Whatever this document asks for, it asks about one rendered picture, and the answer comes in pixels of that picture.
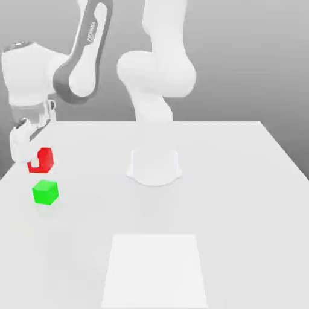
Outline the small red cube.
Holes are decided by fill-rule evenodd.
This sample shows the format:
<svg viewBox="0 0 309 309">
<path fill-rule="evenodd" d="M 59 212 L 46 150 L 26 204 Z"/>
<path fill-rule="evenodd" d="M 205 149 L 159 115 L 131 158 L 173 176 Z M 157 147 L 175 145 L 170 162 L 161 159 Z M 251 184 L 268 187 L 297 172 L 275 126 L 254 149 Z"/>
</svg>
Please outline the small red cube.
<svg viewBox="0 0 309 309">
<path fill-rule="evenodd" d="M 37 152 L 37 158 L 39 161 L 39 166 L 33 167 L 31 162 L 29 161 L 27 163 L 28 171 L 30 173 L 48 173 L 54 165 L 53 152 L 51 148 L 49 147 L 41 148 Z"/>
</svg>

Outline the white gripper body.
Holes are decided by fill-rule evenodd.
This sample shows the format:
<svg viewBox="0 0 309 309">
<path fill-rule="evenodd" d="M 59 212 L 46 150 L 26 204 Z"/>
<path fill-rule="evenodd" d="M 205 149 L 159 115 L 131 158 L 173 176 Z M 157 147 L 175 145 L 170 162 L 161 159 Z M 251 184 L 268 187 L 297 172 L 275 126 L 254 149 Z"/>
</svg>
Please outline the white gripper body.
<svg viewBox="0 0 309 309">
<path fill-rule="evenodd" d="M 42 125 L 33 124 L 28 118 L 22 118 L 10 132 L 11 158 L 15 163 L 27 163 L 37 156 L 43 147 L 38 135 L 50 124 L 46 120 Z"/>
</svg>

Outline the small green cube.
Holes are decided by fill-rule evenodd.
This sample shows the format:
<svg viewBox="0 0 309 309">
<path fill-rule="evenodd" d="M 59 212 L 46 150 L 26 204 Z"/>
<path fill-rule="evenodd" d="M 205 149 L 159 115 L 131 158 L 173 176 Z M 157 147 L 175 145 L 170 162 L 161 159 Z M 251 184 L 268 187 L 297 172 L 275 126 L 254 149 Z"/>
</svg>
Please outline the small green cube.
<svg viewBox="0 0 309 309">
<path fill-rule="evenodd" d="M 34 201 L 38 204 L 52 205 L 59 197 L 59 189 L 56 181 L 40 180 L 33 188 Z"/>
</svg>

